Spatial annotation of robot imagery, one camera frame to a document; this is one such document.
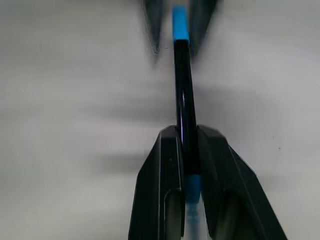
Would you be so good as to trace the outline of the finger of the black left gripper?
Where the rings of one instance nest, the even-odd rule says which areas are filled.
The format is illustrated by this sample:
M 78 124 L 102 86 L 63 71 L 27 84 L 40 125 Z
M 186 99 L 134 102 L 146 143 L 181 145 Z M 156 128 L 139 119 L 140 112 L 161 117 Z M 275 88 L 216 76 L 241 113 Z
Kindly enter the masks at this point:
M 158 54 L 160 51 L 163 1 L 144 0 L 143 10 L 152 50 L 155 54 Z
M 189 5 L 190 53 L 195 57 L 204 41 L 219 0 L 191 0 Z

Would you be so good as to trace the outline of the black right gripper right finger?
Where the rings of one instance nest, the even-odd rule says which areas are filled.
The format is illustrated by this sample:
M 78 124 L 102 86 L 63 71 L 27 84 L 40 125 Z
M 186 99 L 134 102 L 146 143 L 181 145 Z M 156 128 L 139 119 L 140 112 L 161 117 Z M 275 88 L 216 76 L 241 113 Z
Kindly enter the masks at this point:
M 197 127 L 202 199 L 213 240 L 285 240 L 256 173 L 218 130 Z

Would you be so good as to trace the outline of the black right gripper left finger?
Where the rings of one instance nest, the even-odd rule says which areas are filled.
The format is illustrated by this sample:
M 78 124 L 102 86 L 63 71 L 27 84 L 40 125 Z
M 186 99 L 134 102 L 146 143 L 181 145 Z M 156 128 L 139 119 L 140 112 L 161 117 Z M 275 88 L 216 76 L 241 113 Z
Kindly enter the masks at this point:
M 159 132 L 137 175 L 128 239 L 179 240 L 184 217 L 180 139 L 170 125 Z

